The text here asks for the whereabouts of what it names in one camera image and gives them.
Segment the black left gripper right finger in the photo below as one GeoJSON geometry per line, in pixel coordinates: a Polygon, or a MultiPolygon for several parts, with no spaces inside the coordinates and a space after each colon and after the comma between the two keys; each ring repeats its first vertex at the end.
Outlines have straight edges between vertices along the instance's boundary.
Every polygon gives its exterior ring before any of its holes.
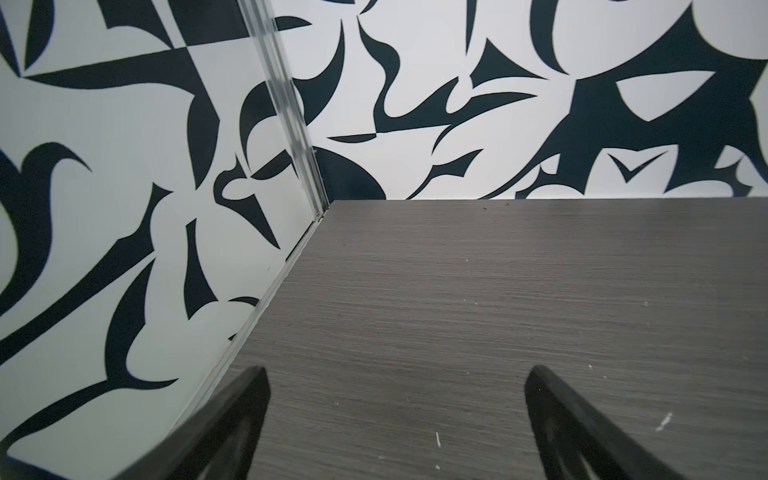
{"type": "Polygon", "coordinates": [[[552,370],[536,365],[524,387],[548,479],[681,479],[552,370]]]}

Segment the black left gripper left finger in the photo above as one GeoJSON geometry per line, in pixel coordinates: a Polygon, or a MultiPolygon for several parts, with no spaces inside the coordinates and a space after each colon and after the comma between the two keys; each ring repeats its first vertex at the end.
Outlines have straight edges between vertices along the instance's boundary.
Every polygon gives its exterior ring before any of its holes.
{"type": "Polygon", "coordinates": [[[271,389],[252,366],[216,394],[119,479],[245,479],[264,425],[271,389]]]}

